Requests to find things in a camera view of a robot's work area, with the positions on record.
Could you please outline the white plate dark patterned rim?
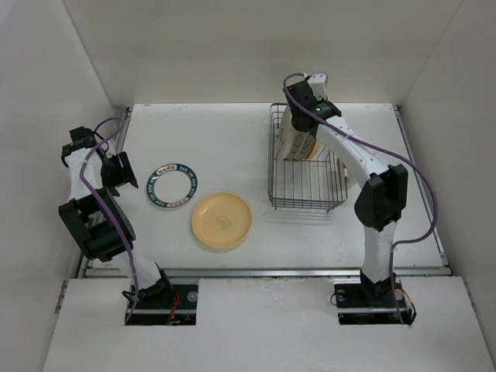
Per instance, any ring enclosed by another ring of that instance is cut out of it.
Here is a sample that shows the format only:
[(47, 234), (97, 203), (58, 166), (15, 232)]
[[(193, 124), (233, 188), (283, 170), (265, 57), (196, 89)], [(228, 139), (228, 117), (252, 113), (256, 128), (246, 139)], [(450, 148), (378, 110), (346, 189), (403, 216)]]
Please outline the white plate dark patterned rim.
[(187, 165), (172, 163), (158, 167), (148, 178), (146, 196), (156, 207), (180, 208), (198, 189), (198, 177)]

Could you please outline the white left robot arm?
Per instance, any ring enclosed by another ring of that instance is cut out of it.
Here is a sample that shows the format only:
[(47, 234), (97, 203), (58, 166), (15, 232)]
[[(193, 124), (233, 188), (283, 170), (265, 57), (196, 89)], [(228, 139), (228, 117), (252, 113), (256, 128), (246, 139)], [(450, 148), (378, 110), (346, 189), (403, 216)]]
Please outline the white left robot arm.
[(116, 200), (118, 187), (138, 187), (127, 154), (104, 150), (89, 128), (72, 129), (70, 135), (61, 151), (71, 177), (68, 201), (58, 207), (64, 225), (86, 258), (112, 264), (133, 282), (133, 289), (123, 292), (132, 305), (169, 305), (175, 296), (170, 279), (133, 246), (136, 234)]

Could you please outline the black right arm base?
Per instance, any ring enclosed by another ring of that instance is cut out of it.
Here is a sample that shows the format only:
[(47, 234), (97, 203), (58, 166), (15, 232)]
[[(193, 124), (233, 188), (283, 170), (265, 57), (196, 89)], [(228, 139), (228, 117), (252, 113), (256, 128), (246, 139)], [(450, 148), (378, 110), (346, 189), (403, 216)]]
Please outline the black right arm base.
[(363, 283), (336, 282), (334, 294), (337, 318), (341, 326), (361, 325), (407, 325), (416, 320), (417, 311), (404, 291), (401, 281), (396, 280), (394, 290), (389, 282), (381, 293), (373, 296)]

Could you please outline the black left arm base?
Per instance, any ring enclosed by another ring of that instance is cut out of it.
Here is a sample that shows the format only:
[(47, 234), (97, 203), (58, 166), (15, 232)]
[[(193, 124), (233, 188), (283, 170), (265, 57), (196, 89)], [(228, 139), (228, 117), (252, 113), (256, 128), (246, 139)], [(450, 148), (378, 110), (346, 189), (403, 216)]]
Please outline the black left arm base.
[(172, 281), (173, 291), (154, 294), (133, 304), (131, 293), (124, 291), (127, 300), (126, 326), (195, 326), (197, 320), (198, 282)]

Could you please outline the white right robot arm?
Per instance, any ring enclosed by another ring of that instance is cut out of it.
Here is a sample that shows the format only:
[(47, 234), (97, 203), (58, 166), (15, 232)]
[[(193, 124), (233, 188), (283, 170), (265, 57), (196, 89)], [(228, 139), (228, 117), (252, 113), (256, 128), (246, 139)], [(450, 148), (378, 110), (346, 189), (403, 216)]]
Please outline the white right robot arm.
[(360, 186), (354, 203), (365, 233), (359, 296), (364, 303), (377, 305), (394, 290), (391, 248), (397, 221), (406, 206), (408, 171), (402, 164), (385, 163), (365, 146), (333, 103), (314, 96), (308, 77), (292, 85), (283, 80), (283, 90), (293, 127), (325, 144)]

